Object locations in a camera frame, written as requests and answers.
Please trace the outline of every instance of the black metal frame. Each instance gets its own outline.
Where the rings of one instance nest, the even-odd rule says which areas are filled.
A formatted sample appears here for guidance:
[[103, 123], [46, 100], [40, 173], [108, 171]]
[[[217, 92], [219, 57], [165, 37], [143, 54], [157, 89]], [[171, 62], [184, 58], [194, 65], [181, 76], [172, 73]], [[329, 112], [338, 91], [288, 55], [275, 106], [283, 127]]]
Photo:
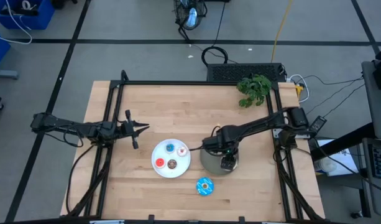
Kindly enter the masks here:
[[[111, 105], [112, 105], [112, 96], [113, 96], [113, 92], [114, 92], [114, 90], [116, 88], [118, 88], [118, 93], [117, 93], [116, 107], [115, 107], [114, 113], [113, 113], [113, 122], [114, 122], [114, 120], [117, 120], [118, 114], [119, 114], [119, 110], [120, 110], [120, 105], [121, 105], [121, 99], [122, 99], [122, 94], [123, 94], [123, 90], [124, 90], [124, 85], [208, 85], [208, 86], [211, 85], [211, 86], [235, 86], [236, 84], [237, 84], [237, 82], [130, 81], [128, 79], [123, 82], [122, 80], [111, 80], [110, 86], [109, 86], [108, 99], [107, 99], [106, 107], [105, 107], [105, 110], [104, 110], [103, 121], [105, 121], [105, 120], [107, 121], [107, 119], [109, 118], [109, 114], [110, 114], [110, 110], [111, 110]], [[277, 104], [277, 109], [280, 110], [280, 109], [282, 109], [282, 102], [281, 102], [281, 99], [280, 99], [280, 93], [279, 93], [279, 90], [278, 90], [278, 83], [277, 82], [272, 85], [272, 90], [273, 90], [274, 95], [275, 95], [275, 101], [276, 101], [276, 104]], [[268, 107], [269, 115], [272, 114], [273, 113], [273, 105], [272, 105], [272, 99], [271, 99], [270, 94], [267, 96], [267, 107]], [[278, 145], [278, 141], [275, 141], [274, 138], [273, 138], [273, 143], [274, 143], [275, 150], [279, 151], [280, 150], [280, 146]], [[113, 146], [107, 148], [107, 152], [106, 152], [106, 160], [109, 160], [109, 166], [110, 166], [110, 158], [111, 158], [111, 155], [112, 155], [112, 148], [113, 148]], [[103, 148], [98, 147], [98, 149], [96, 151], [95, 160], [94, 160], [94, 166], [93, 166], [93, 171], [92, 171], [92, 176], [91, 176], [91, 183], [95, 181], [96, 175], [99, 172], [99, 165], [100, 165], [100, 162], [101, 162], [102, 150], [103, 150]], [[291, 180], [293, 181], [293, 183], [296, 186], [296, 177], [295, 177], [295, 170], [294, 170], [294, 166], [293, 166], [291, 151], [288, 151], [286, 153], [288, 154], [287, 155], [287, 161], [288, 161], [287, 168], [288, 168], [288, 172], [289, 172]], [[282, 160], [280, 154], [277, 154], [277, 159], [278, 159], [278, 161]], [[289, 204], [289, 201], [288, 201], [288, 194], [287, 194], [286, 184], [285, 184], [284, 180], [280, 177], [280, 175], [279, 175], [279, 180], [280, 180], [280, 190], [281, 190], [281, 193], [282, 193], [283, 209], [284, 209], [284, 214], [285, 214], [286, 220], [287, 221], [289, 221], [289, 220], [295, 221], [297, 219], [302, 220], [303, 219], [302, 208], [301, 208], [301, 205], [300, 205], [299, 201], [297, 201], [297, 199], [295, 197], [294, 197], [294, 202], [295, 202], [295, 209], [296, 209], [297, 219], [292, 219], [291, 218], [290, 204]], [[102, 183], [101, 183], [101, 189], [100, 189], [100, 193], [99, 193], [98, 205], [97, 205], [97, 210], [96, 210], [96, 216], [97, 217], [101, 217], [102, 212], [103, 212], [104, 196], [106, 194], [107, 181], [108, 181], [108, 173], [104, 177], [104, 179], [102, 180]], [[92, 199], [89, 200], [89, 202], [87, 203], [87, 205], [85, 207], [85, 212], [84, 212], [85, 216], [90, 215], [91, 206], [92, 206]]]
[[[113, 98], [113, 93], [116, 88], [118, 88], [118, 93], [117, 93], [117, 101], [115, 105], [115, 109], [113, 112], [113, 121], [117, 120], [118, 114], [120, 111], [120, 105], [121, 105], [121, 100], [122, 100], [122, 94], [124, 90], [124, 85], [203, 85], [203, 86], [235, 86], [237, 82], [209, 82], [209, 81], [130, 81], [125, 77], [125, 80], [111, 80], [110, 86], [109, 86], [109, 93], [107, 97], [107, 102], [106, 102], [106, 107], [104, 110], [104, 116], [103, 120], [107, 121], [110, 115], [110, 110], [112, 106], [112, 98]], [[280, 110], [282, 109], [282, 102], [280, 99], [280, 93], [278, 90], [278, 83], [273, 82], [272, 84], [272, 90], [275, 95], [275, 101], [277, 104], [277, 109]], [[271, 95], [269, 94], [267, 97], [267, 108], [269, 114], [273, 113], [273, 105], [272, 105], [272, 99]], [[278, 141], [273, 138], [273, 144], [274, 148], [276, 151], [281, 150]], [[107, 161], [108, 167], [110, 167], [110, 158], [112, 156], [112, 150], [113, 150], [113, 145], [107, 147], [106, 149], [106, 159], [105, 162]], [[94, 159], [94, 166], [93, 166], [93, 171], [92, 171], [92, 176], [91, 176], [91, 183], [93, 183], [96, 180], [96, 177], [98, 176], [99, 173], [99, 165], [101, 162], [101, 157], [103, 153], [103, 148], [98, 147]], [[295, 177], [295, 170], [293, 166], [293, 161], [292, 161], [292, 156], [291, 152], [288, 151], [287, 153], [287, 170], [289, 173], [289, 178], [292, 180], [292, 182], [296, 187], [296, 177]], [[280, 161], [281, 155], [280, 153], [276, 154], [278, 161]], [[277, 168], [278, 170], [280, 169], [280, 164], [277, 163]], [[49, 220], [36, 220], [36, 221], [29, 221], [29, 222], [16, 222], [16, 223], [30, 223], [30, 222], [37, 222], [37, 223], [89, 223], [89, 220], [100, 220], [102, 217], [102, 212], [103, 212], [103, 205], [104, 205], [104, 197], [106, 194], [106, 186], [108, 182], [108, 172], [109, 169], [106, 170], [107, 174], [103, 177], [101, 181], [101, 188], [99, 192], [99, 199], [97, 203], [97, 209], [96, 209], [96, 215], [90, 215], [91, 211], [91, 206], [92, 206], [92, 198], [90, 197], [88, 202], [85, 205], [84, 208], [84, 216], [83, 217], [76, 217], [74, 216], [63, 216], [61, 218], [56, 218], [56, 219], [49, 219]], [[326, 223], [326, 220], [304, 220], [303, 219], [303, 210], [301, 208], [300, 202], [297, 201], [297, 199], [294, 197], [294, 203], [295, 203], [295, 209], [296, 209], [296, 218], [291, 217], [291, 210], [290, 210], [290, 204], [288, 201], [288, 192], [287, 192], [287, 185], [284, 181], [284, 177], [282, 177], [280, 174], [279, 176], [279, 182], [280, 182], [280, 191], [282, 195], [282, 202], [283, 202], [283, 210], [285, 214], [285, 219], [286, 222], [291, 222], [291, 223]], [[153, 223], [186, 223], [189, 224], [189, 220], [183, 220], [183, 221], [166, 221], [166, 220], [154, 220], [154, 215], [149, 215], [148, 220], [125, 220], [126, 223], [136, 223], [136, 224], [141, 224], [141, 223], [147, 223], [147, 224], [153, 224]], [[197, 224], [200, 223], [262, 223], [262, 222], [246, 222], [244, 217], [239, 217], [238, 222], [204, 222], [204, 221], [198, 221]]]

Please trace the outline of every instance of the wooden table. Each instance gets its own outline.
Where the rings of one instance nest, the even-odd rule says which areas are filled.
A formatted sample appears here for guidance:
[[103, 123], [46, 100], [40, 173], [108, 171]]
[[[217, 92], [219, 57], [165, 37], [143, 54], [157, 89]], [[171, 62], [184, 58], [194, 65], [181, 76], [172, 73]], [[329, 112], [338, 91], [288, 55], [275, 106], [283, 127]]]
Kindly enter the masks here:
[[[103, 119], [108, 86], [109, 82], [94, 82], [85, 121]], [[279, 87], [283, 107], [299, 106], [293, 84], [279, 83]], [[152, 151], [164, 139], [175, 138], [189, 148], [198, 147], [216, 125], [243, 124], [268, 115], [266, 103], [240, 108], [238, 101], [243, 96], [234, 86], [126, 85], [119, 119], [125, 119], [124, 111], [130, 109], [132, 119], [149, 123], [150, 128], [140, 135], [137, 150], [132, 148], [130, 138], [115, 143], [102, 218], [145, 220], [154, 214], [156, 220], [237, 221], [245, 216], [246, 221], [285, 221], [277, 166], [272, 159], [271, 131], [245, 138], [239, 146], [239, 167], [226, 176], [207, 173], [199, 151], [191, 153], [190, 167], [179, 178], [166, 179], [153, 170]], [[305, 140], [297, 143], [300, 149], [309, 151]], [[89, 143], [85, 144], [77, 150], [76, 158]], [[74, 171], [71, 208], [89, 186], [95, 151], [85, 155]], [[312, 160], [300, 151], [293, 150], [292, 155], [298, 188], [323, 217]], [[204, 176], [215, 184], [208, 197], [195, 190], [196, 181]], [[95, 193], [93, 211], [97, 196]], [[294, 207], [292, 194], [289, 199]], [[296, 217], [295, 209], [291, 216]]]

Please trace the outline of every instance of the blue donut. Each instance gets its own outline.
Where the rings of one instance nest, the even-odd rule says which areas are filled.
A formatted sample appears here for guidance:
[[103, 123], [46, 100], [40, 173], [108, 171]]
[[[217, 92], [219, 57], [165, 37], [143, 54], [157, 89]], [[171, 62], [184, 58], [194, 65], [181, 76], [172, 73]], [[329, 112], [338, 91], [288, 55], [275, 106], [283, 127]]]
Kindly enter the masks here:
[[167, 146], [165, 147], [165, 150], [167, 150], [167, 152], [173, 152], [174, 150], [173, 144], [167, 144]]
[[208, 177], [202, 177], [197, 181], [196, 190], [201, 196], [209, 196], [214, 191], [214, 182]]

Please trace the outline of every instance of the artificial plant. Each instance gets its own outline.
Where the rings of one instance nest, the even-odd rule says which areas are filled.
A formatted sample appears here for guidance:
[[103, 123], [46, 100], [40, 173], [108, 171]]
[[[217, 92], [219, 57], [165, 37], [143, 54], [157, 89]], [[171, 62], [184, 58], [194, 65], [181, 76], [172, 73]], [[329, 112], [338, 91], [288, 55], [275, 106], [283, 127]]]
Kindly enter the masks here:
[[259, 106], [265, 101], [265, 96], [269, 94], [272, 83], [263, 75], [251, 75], [251, 78], [243, 78], [237, 84], [237, 89], [247, 95], [246, 99], [239, 101], [239, 106], [248, 108], [256, 100], [255, 105]]

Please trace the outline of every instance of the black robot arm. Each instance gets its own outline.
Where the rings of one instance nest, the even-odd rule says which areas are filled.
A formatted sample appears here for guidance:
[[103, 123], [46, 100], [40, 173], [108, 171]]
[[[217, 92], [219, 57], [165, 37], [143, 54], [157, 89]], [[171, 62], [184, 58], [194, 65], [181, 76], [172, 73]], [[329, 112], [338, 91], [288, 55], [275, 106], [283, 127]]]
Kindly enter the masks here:
[[52, 114], [38, 113], [34, 115], [33, 122], [30, 127], [32, 131], [39, 133], [48, 133], [58, 131], [63, 133], [63, 139], [66, 141], [66, 134], [76, 135], [80, 138], [87, 138], [91, 144], [99, 146], [107, 146], [117, 139], [131, 137], [134, 149], [138, 148], [137, 137], [142, 131], [149, 128], [149, 124], [142, 124], [131, 119], [131, 112], [126, 110], [126, 121], [117, 122], [101, 121], [93, 123], [77, 123], [65, 119], [60, 119]]
[[216, 131], [216, 136], [203, 139], [202, 148], [215, 155], [237, 152], [239, 142], [250, 135], [270, 129], [282, 129], [278, 139], [282, 146], [289, 146], [297, 134], [309, 134], [308, 120], [302, 108], [285, 108], [268, 117], [240, 126], [226, 125]]

